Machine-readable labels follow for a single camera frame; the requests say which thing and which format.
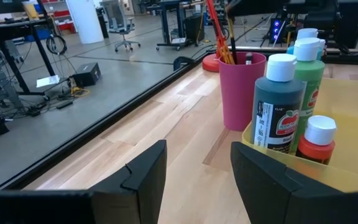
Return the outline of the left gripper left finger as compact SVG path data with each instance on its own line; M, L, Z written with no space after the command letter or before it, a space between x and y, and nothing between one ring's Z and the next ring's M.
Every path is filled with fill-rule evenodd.
M95 224L157 224L167 174L167 142L158 140L93 185Z

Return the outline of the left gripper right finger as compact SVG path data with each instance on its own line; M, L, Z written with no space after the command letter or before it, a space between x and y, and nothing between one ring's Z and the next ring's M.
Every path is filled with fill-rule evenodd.
M328 200L343 194L240 142L231 164L252 224L325 224Z

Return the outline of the orange paint bottle black label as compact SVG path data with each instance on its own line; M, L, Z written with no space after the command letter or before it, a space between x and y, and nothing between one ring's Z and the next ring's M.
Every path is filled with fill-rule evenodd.
M296 156L328 165L335 148L335 120L323 115L308 118L304 134L299 138Z

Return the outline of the large black paint bottle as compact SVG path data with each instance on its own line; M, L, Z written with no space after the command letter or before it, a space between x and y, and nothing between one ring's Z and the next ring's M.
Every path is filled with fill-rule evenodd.
M273 54L255 81L250 142L288 154L300 118L304 84L295 78L296 57Z

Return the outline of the large green paint bottle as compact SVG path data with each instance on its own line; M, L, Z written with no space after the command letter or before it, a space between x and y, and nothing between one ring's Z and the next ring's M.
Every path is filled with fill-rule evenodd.
M293 55L296 57L295 78L302 81L304 89L298 126L290 149L292 154L296 153L300 137L305 131L308 118L313 115L318 98L325 68L318 57L320 51L321 40L317 37L298 39L293 47Z

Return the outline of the small paintbrush orange bristles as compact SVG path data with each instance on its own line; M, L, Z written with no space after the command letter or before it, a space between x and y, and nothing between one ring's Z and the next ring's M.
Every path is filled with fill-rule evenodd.
M236 53L236 41L234 37L234 28L233 28L233 21L231 18L227 18L228 26L229 26L229 35L231 40L231 52L232 52L232 58L233 58L233 64L237 64L237 53Z

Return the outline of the large teal paint bottle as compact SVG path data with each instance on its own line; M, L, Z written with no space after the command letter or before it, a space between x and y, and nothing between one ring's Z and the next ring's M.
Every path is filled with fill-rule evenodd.
M311 53L316 54L316 59L321 60L326 41L318 38L318 29L303 28L298 31L293 46L287 48L290 55L301 55L301 59L311 58Z

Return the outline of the yellow translucent plastic bin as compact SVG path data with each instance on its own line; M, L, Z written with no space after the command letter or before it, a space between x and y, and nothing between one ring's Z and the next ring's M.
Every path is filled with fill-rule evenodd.
M336 146L327 165L252 145L250 126L242 133L242 143L330 187L358 192L358 81L323 79L314 112L337 124Z

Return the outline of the white paper sheet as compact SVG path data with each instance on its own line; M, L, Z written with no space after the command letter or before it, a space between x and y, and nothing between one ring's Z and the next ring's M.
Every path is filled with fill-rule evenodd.
M44 86L56 85L59 83L60 83L60 77L58 75L54 75L54 76L37 79L36 87L41 88Z

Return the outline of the red lamp stand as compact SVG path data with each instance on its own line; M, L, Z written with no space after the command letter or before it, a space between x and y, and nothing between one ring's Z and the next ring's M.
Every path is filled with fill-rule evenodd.
M206 5L209 9L209 13L212 18L214 33L216 35L216 53L205 56L205 58L202 61L202 66L203 69L206 71L219 72L219 62L221 59L223 59L221 57L220 47L222 46L222 44L226 44L226 40L221 30L218 15L214 8L213 0L206 0Z

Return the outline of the grey office chair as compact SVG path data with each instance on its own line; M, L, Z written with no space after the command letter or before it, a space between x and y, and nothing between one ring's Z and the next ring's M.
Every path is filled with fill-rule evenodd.
M118 34L122 40L114 44L114 51L118 52L118 48L124 46L126 49L133 51L132 45L141 47L139 42L126 40L125 36L134 31L135 24L132 17L126 17L124 9L119 0L103 0L100 3L108 19L108 32Z

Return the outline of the black rolling desk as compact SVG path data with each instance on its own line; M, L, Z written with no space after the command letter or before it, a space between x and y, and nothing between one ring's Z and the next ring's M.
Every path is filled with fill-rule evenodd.
M159 12L163 42L156 45L156 50L159 51L161 47L173 47L176 51L191 44L198 46L198 40L189 40L186 37L184 20L186 18L186 10L195 6L204 6L203 0L160 0L154 6L146 7L149 11ZM174 10L177 18L178 37L172 38L170 26L168 25L168 12Z

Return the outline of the computer tower blue lights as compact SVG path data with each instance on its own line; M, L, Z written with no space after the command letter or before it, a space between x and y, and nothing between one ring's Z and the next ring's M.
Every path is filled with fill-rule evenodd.
M271 44L280 44L283 40L283 34L285 33L286 21L280 18L273 18L270 20L270 29L268 39Z

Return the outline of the white round pillar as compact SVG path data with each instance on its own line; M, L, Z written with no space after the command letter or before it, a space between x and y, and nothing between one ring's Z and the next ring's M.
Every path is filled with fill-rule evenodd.
M104 40L93 0L66 0L82 44Z

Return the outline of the yellow bucket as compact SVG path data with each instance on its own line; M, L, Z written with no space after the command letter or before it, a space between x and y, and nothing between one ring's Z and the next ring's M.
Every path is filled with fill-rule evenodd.
M39 19L39 15L35 9L35 3L33 1L23 1L22 5L25 10L25 13L27 14L27 17L30 20L38 20Z

